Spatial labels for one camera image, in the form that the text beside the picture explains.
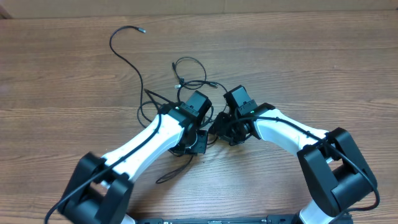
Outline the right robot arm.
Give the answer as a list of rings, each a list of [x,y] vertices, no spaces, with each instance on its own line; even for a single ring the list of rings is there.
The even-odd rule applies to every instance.
[[[268,103],[258,105],[245,87],[224,94],[229,112],[220,112],[210,126],[210,134],[230,146],[250,137],[272,142],[297,156],[312,201],[295,215],[291,223],[352,223],[353,206],[370,193],[380,203],[377,180],[353,137],[347,130],[332,131],[306,126],[284,115]]]

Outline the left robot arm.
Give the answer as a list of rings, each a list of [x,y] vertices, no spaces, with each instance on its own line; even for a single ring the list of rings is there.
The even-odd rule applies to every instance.
[[[78,162],[55,209],[72,223],[135,223],[127,214],[138,177],[164,152],[203,153],[207,133],[200,129],[211,108],[195,91],[186,102],[167,103],[148,127],[101,157],[89,152]]]

